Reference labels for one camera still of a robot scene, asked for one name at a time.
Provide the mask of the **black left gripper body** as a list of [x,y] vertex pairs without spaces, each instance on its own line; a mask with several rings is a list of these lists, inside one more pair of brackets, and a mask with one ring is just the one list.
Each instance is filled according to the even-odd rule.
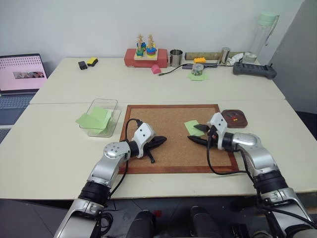
[[150,151],[152,149],[154,149],[156,147],[156,141],[155,140],[151,140],[150,142],[147,142],[144,147],[143,150],[144,152]]

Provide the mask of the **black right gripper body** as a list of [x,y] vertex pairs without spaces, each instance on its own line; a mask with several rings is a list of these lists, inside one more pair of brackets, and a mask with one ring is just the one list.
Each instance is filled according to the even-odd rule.
[[217,148],[218,147],[218,133],[216,127],[205,125],[205,131],[207,133],[207,148]]

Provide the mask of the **small green sticky note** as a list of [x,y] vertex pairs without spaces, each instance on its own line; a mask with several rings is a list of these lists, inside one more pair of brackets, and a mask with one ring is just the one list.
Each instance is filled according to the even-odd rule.
[[198,124],[199,123],[197,120],[191,120],[184,123],[188,133],[191,136],[203,136],[205,133],[194,127],[195,125],[198,125]]

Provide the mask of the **brown wooden tray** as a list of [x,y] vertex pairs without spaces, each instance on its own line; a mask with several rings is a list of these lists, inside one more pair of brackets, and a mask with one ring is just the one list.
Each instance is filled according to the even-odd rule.
[[[230,113],[238,113],[238,116],[230,117],[228,115]],[[241,110],[223,110],[221,114],[226,120],[228,128],[245,128],[248,125],[247,119]]]

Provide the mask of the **green note stack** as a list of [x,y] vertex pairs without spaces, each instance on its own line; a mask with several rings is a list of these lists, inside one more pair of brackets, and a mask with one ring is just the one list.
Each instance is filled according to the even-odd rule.
[[209,75],[206,73],[202,73],[200,75],[194,75],[191,72],[187,75],[191,81],[205,81],[209,79]]

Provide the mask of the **clear jar of pushpins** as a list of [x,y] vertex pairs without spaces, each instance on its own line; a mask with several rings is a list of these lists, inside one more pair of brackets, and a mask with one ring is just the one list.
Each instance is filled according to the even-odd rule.
[[204,65],[201,63],[194,63],[192,65],[192,70],[191,70],[191,74],[194,76],[200,76],[202,75],[204,70]]

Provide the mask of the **large green paper note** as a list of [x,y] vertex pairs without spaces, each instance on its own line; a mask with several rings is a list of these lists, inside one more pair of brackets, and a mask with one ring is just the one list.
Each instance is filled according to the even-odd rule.
[[78,118],[75,122],[79,124],[82,128],[90,129],[103,129],[107,125],[105,117],[89,114],[82,114],[82,116]]

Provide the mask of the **wood-framed cork board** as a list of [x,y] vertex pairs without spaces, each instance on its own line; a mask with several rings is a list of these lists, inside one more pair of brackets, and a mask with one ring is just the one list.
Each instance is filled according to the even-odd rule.
[[203,105],[129,105],[126,110],[121,139],[132,139],[137,124],[129,119],[139,119],[152,126],[157,136],[167,138],[159,147],[151,150],[155,162],[149,157],[133,157],[129,161],[129,174],[179,174],[209,173],[206,147],[188,139],[185,123],[196,120],[206,124],[214,113],[219,112],[217,104]]

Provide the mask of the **dark rounded shape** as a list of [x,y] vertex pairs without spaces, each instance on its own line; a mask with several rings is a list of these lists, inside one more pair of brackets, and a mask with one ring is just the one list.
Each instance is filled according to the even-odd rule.
[[210,213],[203,207],[190,209],[192,222],[191,235],[197,238],[222,238],[221,232]]
[[156,217],[149,210],[137,214],[128,230],[126,238],[153,238],[155,236]]

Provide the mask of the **brown cork roll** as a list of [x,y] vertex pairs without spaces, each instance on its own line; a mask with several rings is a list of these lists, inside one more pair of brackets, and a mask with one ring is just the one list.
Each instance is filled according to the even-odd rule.
[[221,57],[221,52],[186,52],[185,60],[193,60],[195,58],[205,58],[206,60],[218,60]]

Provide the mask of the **stainless steel mug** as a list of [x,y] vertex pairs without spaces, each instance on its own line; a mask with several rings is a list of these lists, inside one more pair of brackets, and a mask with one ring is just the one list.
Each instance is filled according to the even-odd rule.
[[173,49],[169,52],[170,66],[179,67],[182,64],[183,51],[180,49]]

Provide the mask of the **silver metal canister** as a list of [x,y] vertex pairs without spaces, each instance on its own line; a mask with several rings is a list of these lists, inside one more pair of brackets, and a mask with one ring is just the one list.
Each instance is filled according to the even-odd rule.
[[223,47],[221,53],[218,57],[217,64],[218,65],[226,65],[230,54],[229,47]]

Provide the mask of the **black power strip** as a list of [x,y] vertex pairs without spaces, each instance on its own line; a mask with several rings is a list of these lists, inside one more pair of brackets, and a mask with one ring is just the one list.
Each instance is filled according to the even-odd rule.
[[236,62],[233,65],[233,74],[263,76],[267,79],[274,79],[277,76],[277,72],[272,65],[256,65],[242,62]]

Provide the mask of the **clear bottle with green lid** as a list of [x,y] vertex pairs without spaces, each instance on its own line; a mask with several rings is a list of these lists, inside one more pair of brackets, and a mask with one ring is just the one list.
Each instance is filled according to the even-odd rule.
[[260,55],[263,46],[268,45],[268,40],[275,30],[279,18],[280,15],[269,11],[261,13],[258,19],[255,37],[250,48],[250,52],[253,54],[255,59],[257,59]]

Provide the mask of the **laptop with pink screen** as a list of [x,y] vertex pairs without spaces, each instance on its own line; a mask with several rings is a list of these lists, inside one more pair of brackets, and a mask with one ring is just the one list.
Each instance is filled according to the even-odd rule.
[[26,108],[46,81],[39,53],[0,56],[0,110]]

